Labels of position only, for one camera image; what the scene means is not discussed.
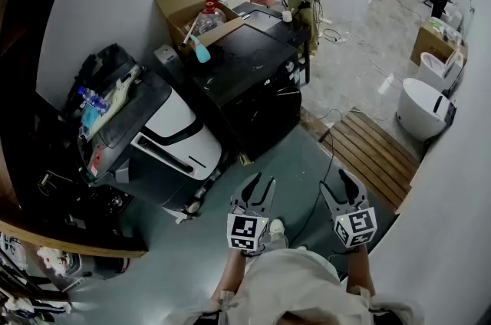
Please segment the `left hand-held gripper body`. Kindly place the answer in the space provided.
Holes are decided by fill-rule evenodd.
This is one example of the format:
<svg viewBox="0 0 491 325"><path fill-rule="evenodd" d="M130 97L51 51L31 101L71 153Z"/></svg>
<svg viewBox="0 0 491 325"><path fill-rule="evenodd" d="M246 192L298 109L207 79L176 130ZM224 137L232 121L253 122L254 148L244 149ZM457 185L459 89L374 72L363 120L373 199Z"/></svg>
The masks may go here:
<svg viewBox="0 0 491 325"><path fill-rule="evenodd" d="M231 205L226 237L230 248L257 251L269 226L269 215L261 216L257 205Z"/></svg>

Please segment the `cardboard box beside toilets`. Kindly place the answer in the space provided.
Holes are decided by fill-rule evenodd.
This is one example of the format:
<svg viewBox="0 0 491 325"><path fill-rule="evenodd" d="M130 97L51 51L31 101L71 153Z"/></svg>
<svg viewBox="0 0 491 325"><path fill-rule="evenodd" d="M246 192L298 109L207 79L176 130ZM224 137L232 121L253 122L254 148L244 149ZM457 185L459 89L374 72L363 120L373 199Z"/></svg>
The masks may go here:
<svg viewBox="0 0 491 325"><path fill-rule="evenodd" d="M420 65L420 55L428 52L442 62L446 62L457 48L467 62L467 44L459 33L439 18L430 17L420 27L410 59Z"/></svg>

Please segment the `person's white shirt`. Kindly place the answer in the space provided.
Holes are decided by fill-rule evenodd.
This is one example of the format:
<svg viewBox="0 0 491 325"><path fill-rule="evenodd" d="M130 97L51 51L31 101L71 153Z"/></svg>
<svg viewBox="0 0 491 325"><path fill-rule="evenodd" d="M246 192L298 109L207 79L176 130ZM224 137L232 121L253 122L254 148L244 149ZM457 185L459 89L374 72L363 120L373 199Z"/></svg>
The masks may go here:
<svg viewBox="0 0 491 325"><path fill-rule="evenodd" d="M322 256L298 249L262 254L236 290L170 314L168 325L423 325L421 309L356 283L346 288Z"/></svg>

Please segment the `large black box appliance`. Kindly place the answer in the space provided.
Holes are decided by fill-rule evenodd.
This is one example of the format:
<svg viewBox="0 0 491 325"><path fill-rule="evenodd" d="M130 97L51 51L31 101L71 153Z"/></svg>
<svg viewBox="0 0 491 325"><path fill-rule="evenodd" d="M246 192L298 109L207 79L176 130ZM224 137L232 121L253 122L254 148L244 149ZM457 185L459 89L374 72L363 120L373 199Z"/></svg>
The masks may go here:
<svg viewBox="0 0 491 325"><path fill-rule="evenodd" d="M185 72L242 158L256 161L298 124L302 94L297 51L250 25L212 43L210 59Z"/></svg>

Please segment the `large open cardboard box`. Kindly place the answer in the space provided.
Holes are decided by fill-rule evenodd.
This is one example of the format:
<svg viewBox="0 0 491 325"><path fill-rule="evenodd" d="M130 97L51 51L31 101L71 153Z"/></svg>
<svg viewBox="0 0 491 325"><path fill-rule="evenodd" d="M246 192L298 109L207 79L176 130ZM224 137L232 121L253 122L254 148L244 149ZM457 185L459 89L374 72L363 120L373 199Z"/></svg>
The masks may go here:
<svg viewBox="0 0 491 325"><path fill-rule="evenodd" d="M195 48L193 42L187 41L186 47L182 46L184 39L189 30L186 26L191 26L200 12L206 7L208 0L155 0L163 17L166 19L173 46L177 54L184 60L188 61L195 57ZM237 13L228 8L222 2L216 2L216 8L221 10L225 15L225 22L218 24L216 27L197 34L197 39L204 47L209 47L220 38L235 31L245 22Z"/></svg>

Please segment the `blue cloth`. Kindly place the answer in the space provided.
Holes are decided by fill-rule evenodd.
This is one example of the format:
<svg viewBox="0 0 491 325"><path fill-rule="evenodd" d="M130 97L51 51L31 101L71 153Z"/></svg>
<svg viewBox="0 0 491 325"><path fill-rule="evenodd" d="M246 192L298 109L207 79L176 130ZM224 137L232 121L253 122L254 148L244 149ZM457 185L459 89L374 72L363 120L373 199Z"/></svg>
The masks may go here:
<svg viewBox="0 0 491 325"><path fill-rule="evenodd" d="M81 123L84 127L90 129L100 115L100 111L97 108L88 104L82 113Z"/></svg>

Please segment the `wooden slatted platform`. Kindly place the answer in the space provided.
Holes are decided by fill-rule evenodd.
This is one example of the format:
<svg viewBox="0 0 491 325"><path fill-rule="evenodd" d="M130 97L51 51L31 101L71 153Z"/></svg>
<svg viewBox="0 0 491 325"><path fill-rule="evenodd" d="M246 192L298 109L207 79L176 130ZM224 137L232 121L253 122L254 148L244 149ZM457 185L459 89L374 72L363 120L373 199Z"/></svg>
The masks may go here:
<svg viewBox="0 0 491 325"><path fill-rule="evenodd" d="M369 116L350 110L318 140L382 202L400 208L420 163Z"/></svg>

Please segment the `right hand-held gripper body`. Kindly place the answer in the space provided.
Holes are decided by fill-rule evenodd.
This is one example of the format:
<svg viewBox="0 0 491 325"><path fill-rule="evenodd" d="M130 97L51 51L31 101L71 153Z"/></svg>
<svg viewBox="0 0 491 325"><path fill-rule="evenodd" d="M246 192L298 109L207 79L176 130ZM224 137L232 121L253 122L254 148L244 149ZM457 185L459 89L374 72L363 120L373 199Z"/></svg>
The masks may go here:
<svg viewBox="0 0 491 325"><path fill-rule="evenodd" d="M377 232L377 220L374 207L368 200L356 205L342 205L332 214L334 233L346 248L355 248L372 241Z"/></svg>

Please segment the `black backpack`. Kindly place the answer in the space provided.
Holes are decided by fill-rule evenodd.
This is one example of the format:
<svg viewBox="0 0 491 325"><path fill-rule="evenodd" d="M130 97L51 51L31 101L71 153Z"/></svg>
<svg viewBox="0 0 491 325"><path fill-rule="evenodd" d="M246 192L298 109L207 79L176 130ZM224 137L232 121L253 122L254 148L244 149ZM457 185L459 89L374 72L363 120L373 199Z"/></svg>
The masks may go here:
<svg viewBox="0 0 491 325"><path fill-rule="evenodd" d="M107 95L116 86L117 80L126 75L136 63L118 44L111 44L99 53L89 55L74 78L64 112L72 115L82 104L82 97L77 93L79 86L109 100Z"/></svg>

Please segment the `white and grey top-load washer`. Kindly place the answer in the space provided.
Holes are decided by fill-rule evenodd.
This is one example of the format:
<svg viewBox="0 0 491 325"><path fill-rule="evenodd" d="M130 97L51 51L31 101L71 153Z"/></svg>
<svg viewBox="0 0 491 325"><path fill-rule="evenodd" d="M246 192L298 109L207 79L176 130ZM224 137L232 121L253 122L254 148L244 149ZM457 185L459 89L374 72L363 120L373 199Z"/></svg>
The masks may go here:
<svg viewBox="0 0 491 325"><path fill-rule="evenodd" d="M143 67L128 101L88 142L77 140L81 177L169 211L194 213L218 176L222 147L160 75Z"/></svg>

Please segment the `person's left forearm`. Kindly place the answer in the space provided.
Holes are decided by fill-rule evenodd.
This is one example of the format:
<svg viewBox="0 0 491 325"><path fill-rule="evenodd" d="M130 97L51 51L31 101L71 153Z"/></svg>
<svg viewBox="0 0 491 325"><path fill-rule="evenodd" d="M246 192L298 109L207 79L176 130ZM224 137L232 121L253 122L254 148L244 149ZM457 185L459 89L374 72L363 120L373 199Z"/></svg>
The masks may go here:
<svg viewBox="0 0 491 325"><path fill-rule="evenodd" d="M246 272L246 257L238 249L231 249L222 277L211 296L211 300L220 303L222 292L236 293Z"/></svg>

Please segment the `white round closed toilet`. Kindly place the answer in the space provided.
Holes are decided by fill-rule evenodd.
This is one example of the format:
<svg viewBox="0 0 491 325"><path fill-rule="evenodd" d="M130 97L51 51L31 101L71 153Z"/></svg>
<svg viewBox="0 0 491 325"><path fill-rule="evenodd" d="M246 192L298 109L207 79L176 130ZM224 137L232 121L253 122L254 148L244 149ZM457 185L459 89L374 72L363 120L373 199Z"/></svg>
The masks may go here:
<svg viewBox="0 0 491 325"><path fill-rule="evenodd" d="M415 78L403 81L396 118L416 140L439 136L453 124L456 107L441 92Z"/></svg>

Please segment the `person's left white shoe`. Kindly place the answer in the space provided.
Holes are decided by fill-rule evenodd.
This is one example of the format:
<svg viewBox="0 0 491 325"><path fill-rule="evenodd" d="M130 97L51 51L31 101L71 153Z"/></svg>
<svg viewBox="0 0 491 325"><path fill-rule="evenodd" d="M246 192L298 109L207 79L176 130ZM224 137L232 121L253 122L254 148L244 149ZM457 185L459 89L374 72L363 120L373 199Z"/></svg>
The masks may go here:
<svg viewBox="0 0 491 325"><path fill-rule="evenodd" d="M269 235L271 241L285 237L285 226L281 219L276 218L269 223Z"/></svg>

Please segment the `clear water jug red cap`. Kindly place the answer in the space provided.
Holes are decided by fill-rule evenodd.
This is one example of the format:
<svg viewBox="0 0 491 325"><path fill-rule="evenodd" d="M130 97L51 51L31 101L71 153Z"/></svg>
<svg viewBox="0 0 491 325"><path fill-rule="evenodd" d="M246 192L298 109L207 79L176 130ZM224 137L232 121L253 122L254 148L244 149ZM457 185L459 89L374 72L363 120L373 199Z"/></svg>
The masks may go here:
<svg viewBox="0 0 491 325"><path fill-rule="evenodd" d="M198 14L193 35L199 36L227 22L226 14L217 5L218 0L207 0L205 8Z"/></svg>

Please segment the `black table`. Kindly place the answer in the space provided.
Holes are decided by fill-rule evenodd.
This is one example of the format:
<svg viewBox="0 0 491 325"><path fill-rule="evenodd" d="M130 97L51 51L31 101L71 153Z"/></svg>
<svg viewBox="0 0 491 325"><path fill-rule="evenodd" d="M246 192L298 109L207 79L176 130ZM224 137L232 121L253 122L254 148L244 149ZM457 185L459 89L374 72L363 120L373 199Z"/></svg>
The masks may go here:
<svg viewBox="0 0 491 325"><path fill-rule="evenodd" d="M279 41L290 44L294 48L303 47L300 71L304 72L305 84L311 80L311 59L309 43L311 38L310 26L304 22L293 19L284 22L282 14L264 5L243 2L232 9L248 25L271 35Z"/></svg>

